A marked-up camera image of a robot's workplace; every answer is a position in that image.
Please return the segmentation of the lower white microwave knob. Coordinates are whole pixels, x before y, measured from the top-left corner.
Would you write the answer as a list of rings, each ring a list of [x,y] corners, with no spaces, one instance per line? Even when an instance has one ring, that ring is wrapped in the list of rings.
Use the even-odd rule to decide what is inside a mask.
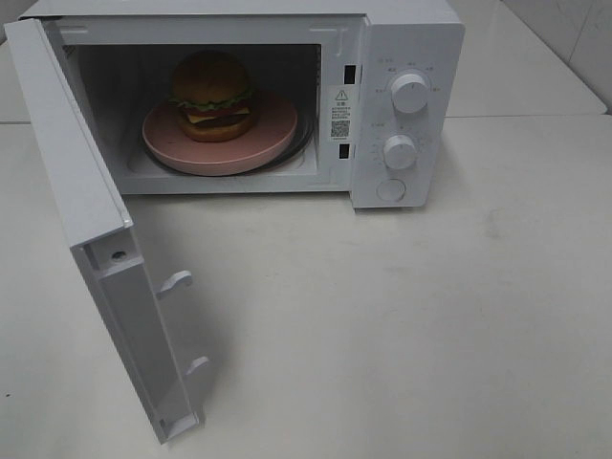
[[[393,170],[410,168],[417,159],[414,141],[405,135],[395,135],[387,139],[382,148],[385,165]]]

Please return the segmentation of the upper white microwave knob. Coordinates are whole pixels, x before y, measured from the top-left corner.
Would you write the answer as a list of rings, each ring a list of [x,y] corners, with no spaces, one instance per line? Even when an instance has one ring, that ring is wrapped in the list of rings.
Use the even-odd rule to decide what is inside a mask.
[[[403,114],[413,114],[428,104],[430,83],[416,69],[409,69],[395,76],[389,86],[394,108]]]

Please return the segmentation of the round white door button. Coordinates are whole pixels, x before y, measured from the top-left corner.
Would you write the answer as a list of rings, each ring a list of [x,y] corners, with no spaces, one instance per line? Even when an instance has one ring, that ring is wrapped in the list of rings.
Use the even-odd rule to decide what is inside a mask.
[[[381,182],[376,189],[377,196],[385,202],[400,202],[405,196],[405,183],[397,179],[389,179]]]

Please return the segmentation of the white microwave oven body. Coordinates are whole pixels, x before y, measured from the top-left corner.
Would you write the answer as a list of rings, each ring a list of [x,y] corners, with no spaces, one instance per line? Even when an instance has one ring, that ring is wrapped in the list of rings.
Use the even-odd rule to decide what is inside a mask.
[[[100,151],[127,194],[346,191],[356,208],[426,202],[465,28],[445,1],[39,1],[18,20],[57,25],[94,113]],[[255,125],[227,142],[179,127],[171,76],[219,51],[246,67]],[[390,83],[429,80],[428,104],[398,112]],[[327,134],[328,89],[353,85],[352,138]],[[393,170],[383,145],[410,137],[416,162]],[[377,186],[405,183],[400,202]]]

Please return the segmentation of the white warning label sticker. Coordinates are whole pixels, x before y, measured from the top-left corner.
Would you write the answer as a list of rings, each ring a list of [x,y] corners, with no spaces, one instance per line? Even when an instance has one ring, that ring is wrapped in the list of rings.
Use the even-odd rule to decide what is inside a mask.
[[[351,140],[355,94],[353,85],[334,85],[328,89],[327,134],[331,142]]]

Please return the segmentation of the white microwave knob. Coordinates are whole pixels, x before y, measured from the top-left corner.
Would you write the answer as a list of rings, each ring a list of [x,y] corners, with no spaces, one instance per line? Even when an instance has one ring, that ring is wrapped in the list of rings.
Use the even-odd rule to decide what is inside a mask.
[[[394,108],[403,114],[413,114],[428,104],[430,83],[416,69],[409,69],[395,76],[389,86]]]
[[[410,168],[417,159],[414,141],[405,135],[395,135],[387,139],[382,148],[385,165],[393,170]]]

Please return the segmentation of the toy burger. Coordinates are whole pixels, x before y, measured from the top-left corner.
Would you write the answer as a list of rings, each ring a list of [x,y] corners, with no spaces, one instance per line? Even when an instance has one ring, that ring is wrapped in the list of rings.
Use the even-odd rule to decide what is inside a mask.
[[[170,103],[181,130],[196,142],[227,142],[257,121],[255,90],[233,55],[201,51],[184,58],[171,76]]]

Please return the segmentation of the white microwave door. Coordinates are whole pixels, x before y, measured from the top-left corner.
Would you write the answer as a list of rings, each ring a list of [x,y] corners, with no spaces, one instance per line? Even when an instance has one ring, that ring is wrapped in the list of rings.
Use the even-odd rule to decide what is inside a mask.
[[[70,252],[160,443],[197,426],[160,302],[190,272],[150,279],[134,222],[100,151],[94,113],[57,25],[5,27],[34,135]]]

